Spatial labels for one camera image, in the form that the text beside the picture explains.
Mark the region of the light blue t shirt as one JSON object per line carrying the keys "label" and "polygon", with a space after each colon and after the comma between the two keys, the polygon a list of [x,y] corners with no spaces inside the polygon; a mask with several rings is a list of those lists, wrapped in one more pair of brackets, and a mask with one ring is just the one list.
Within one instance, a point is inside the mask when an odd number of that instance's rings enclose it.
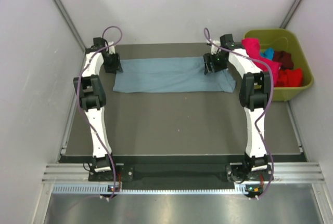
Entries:
{"label": "light blue t shirt", "polygon": [[113,91],[120,93],[233,93],[236,81],[228,70],[204,74],[202,57],[122,60]]}

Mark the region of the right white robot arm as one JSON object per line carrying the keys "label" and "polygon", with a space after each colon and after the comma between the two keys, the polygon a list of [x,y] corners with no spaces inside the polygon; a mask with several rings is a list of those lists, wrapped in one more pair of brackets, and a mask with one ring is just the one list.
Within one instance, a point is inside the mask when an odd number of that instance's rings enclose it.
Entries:
{"label": "right white robot arm", "polygon": [[231,64],[241,77],[239,101],[246,114],[247,146],[244,160],[227,166],[228,178],[235,183],[261,180],[264,175],[272,174],[268,164],[270,153],[264,138],[265,115],[273,95],[272,71],[260,69],[257,66],[260,60],[250,58],[243,44],[235,42],[231,34],[213,41],[209,30],[204,29],[204,36],[211,47],[203,56],[205,74],[223,71]]}

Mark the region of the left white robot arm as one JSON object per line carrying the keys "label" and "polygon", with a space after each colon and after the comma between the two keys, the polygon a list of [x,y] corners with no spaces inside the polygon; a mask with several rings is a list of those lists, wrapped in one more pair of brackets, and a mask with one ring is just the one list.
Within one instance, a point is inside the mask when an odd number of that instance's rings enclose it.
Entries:
{"label": "left white robot arm", "polygon": [[78,108],[87,121],[93,144],[92,160],[89,164],[89,181],[115,182],[118,168],[112,159],[106,126],[105,106],[107,97],[103,88],[100,71],[116,74],[122,71],[119,54],[114,43],[103,37],[93,38],[93,45],[85,50],[85,64],[73,85]]}

